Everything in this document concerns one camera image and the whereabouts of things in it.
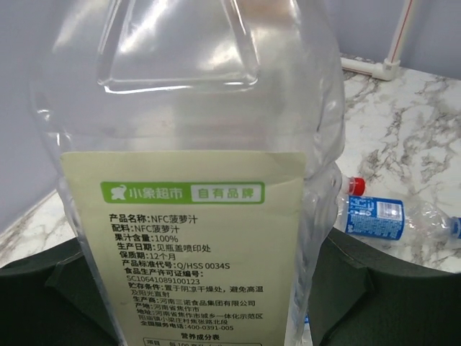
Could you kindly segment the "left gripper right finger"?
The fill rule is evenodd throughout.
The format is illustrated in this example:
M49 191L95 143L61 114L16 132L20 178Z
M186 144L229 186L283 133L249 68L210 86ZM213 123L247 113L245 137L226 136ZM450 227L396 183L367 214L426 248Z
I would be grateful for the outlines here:
M314 345L459 345L460 275L332 229L313 275L309 320Z

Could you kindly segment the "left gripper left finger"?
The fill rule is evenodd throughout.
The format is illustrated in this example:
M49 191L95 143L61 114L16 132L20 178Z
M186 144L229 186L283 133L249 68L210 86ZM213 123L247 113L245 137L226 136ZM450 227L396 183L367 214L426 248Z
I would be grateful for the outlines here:
M1 269L2 345L117 345L77 239Z

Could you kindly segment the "large clear juice bottle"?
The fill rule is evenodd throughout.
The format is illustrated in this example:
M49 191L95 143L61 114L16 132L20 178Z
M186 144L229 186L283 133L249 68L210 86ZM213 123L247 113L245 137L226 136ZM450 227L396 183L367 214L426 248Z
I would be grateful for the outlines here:
M322 1L54 1L30 104L120 345L299 345L338 211Z

